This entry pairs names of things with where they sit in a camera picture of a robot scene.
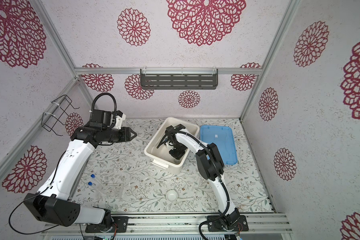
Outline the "white plastic bin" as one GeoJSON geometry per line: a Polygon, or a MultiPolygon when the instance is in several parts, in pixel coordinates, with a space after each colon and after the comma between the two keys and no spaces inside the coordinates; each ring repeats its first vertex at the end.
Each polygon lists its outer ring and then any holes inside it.
{"type": "Polygon", "coordinates": [[[178,175],[189,153],[201,150],[198,125],[168,117],[146,146],[144,153],[152,164],[178,175]]]}

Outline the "blue-capped test tube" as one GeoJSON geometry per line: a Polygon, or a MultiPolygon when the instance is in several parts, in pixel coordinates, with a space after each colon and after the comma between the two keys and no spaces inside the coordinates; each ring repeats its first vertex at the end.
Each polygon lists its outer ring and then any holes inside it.
{"type": "Polygon", "coordinates": [[[91,183],[92,187],[98,190],[100,193],[105,195],[108,192],[108,188],[94,174],[91,174],[91,183]]]}
{"type": "Polygon", "coordinates": [[[104,195],[104,187],[99,183],[88,182],[88,187],[94,191],[96,198],[104,195]]]}

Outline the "blue plastic lid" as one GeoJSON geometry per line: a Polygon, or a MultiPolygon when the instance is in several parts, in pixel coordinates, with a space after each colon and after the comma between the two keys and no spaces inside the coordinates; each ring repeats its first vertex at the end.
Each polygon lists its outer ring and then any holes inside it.
{"type": "Polygon", "coordinates": [[[234,135],[230,127],[203,125],[200,127],[200,139],[207,144],[217,145],[225,165],[233,166],[238,163],[234,135]]]}

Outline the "clear test tube rack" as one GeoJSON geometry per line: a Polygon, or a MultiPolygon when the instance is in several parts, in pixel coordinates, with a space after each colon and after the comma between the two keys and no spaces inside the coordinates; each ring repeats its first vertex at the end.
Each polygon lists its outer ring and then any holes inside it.
{"type": "Polygon", "coordinates": [[[99,195],[104,199],[121,199],[124,192],[122,183],[97,183],[99,195]]]}

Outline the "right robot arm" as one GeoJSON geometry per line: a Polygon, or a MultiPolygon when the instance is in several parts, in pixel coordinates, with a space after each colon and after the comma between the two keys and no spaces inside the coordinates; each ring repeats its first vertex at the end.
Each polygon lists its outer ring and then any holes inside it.
{"type": "Polygon", "coordinates": [[[216,228],[227,232],[234,230],[244,232],[249,230],[247,219],[240,214],[239,209],[232,202],[225,184],[225,165],[217,145],[202,142],[192,135],[182,124],[175,127],[167,127],[158,147],[161,145],[168,146],[168,148],[170,148],[169,154],[177,160],[185,154],[186,150],[194,153],[201,177],[207,180],[212,186],[218,202],[219,215],[208,217],[207,220],[199,224],[199,234],[203,239],[207,239],[202,230],[204,225],[208,225],[209,228],[216,228]]]}

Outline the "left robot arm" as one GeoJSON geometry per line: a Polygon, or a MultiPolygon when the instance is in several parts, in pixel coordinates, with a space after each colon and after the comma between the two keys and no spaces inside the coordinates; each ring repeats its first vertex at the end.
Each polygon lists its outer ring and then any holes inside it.
{"type": "Polygon", "coordinates": [[[69,199],[76,181],[98,145],[130,142],[136,136],[137,133],[130,127],[77,128],[51,176],[35,194],[28,193],[22,204],[37,221],[52,224],[53,227],[87,224],[99,232],[110,232],[115,226],[110,210],[83,207],[69,199]]]}

